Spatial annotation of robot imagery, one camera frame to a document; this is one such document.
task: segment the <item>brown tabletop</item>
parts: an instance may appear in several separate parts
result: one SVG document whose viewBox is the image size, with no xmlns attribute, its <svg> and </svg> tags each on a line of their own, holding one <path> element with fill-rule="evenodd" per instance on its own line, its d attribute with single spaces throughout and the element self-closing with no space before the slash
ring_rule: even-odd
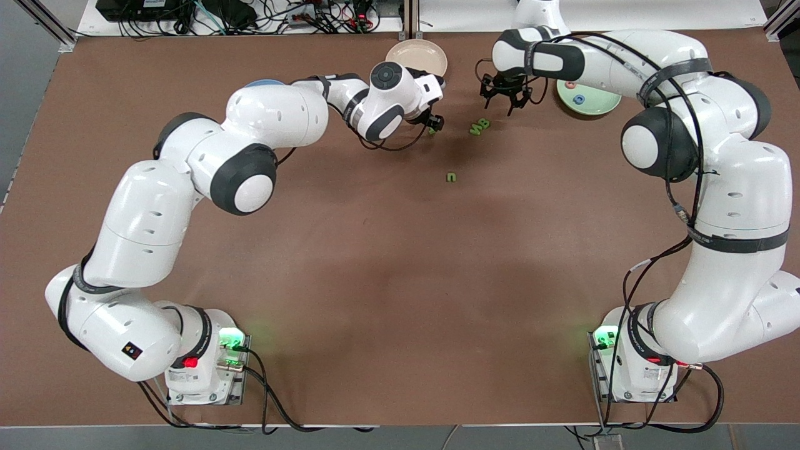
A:
<svg viewBox="0 0 800 450">
<path fill-rule="evenodd" d="M 778 44 L 757 29 L 690 34 L 715 69 L 767 93 L 774 113 L 761 138 L 797 160 L 800 94 Z M 318 143 L 281 166 L 263 210 L 234 217 L 201 204 L 174 271 L 145 293 L 229 312 L 301 423 L 596 422 L 585 333 L 621 303 L 629 267 L 685 234 L 663 184 L 621 155 L 620 130 L 640 106 L 623 99 L 581 120 L 553 90 L 507 118 L 501 98 L 483 110 L 473 75 L 496 35 L 429 37 L 450 61 L 435 107 L 443 132 L 408 151 L 368 151 L 332 116 Z M 149 158 L 173 116 L 222 119 L 228 96 L 259 78 L 366 77 L 396 42 L 84 38 L 62 55 L 0 215 L 0 424 L 159 423 L 135 384 L 64 337 L 47 282 L 91 247 L 122 173 Z M 491 128 L 470 135 L 480 118 Z M 415 133 L 406 126 L 392 143 Z M 784 264 L 793 273 L 798 245 L 790 240 Z M 638 302 L 667 297 L 687 259 L 660 263 Z M 722 420 L 800 422 L 798 346 L 795 333 L 713 364 Z M 254 424 L 261 398 L 253 384 L 244 406 L 185 414 Z M 697 374 L 656 420 L 703 421 L 713 405 L 714 385 Z M 641 420 L 646 408 L 615 408 L 613 419 Z"/>
</svg>

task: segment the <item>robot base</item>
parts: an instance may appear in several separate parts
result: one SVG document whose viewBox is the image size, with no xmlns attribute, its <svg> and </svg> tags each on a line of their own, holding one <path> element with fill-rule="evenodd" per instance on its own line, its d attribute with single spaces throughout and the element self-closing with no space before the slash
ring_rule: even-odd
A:
<svg viewBox="0 0 800 450">
<path fill-rule="evenodd" d="M 678 378 L 678 367 L 673 365 L 669 380 L 669 367 L 658 366 L 643 359 L 633 350 L 627 339 L 626 322 L 623 323 L 622 335 L 619 335 L 619 317 L 623 308 L 618 307 L 606 315 L 597 330 L 588 334 L 590 349 L 590 371 L 594 390 L 599 401 L 615 403 L 653 403 L 664 383 L 666 387 L 659 401 L 675 400 L 672 396 L 675 381 Z M 615 363 L 614 347 L 617 350 Z M 614 378 L 609 386 L 609 375 L 614 365 Z"/>
<path fill-rule="evenodd" d="M 211 320 L 221 328 L 235 328 L 234 320 L 225 312 L 217 309 L 206 309 L 206 314 Z M 211 363 L 216 366 L 214 369 L 215 376 L 218 378 L 216 388 L 209 389 L 204 392 L 178 392 L 172 387 L 182 383 L 183 378 L 176 376 L 175 372 L 167 370 L 164 373 L 167 387 L 169 388 L 170 405 L 240 405 L 244 397 L 245 378 L 246 374 L 242 369 L 237 369 L 226 364 L 225 361 L 236 361 L 239 367 L 243 368 L 247 365 L 249 353 L 247 352 L 234 352 L 219 346 L 219 333 L 216 329 L 214 340 L 217 345 L 209 347 L 206 354 L 200 359 L 198 364 L 200 367 L 203 363 Z M 250 336 L 244 336 L 241 343 L 244 347 L 250 346 Z"/>
</svg>

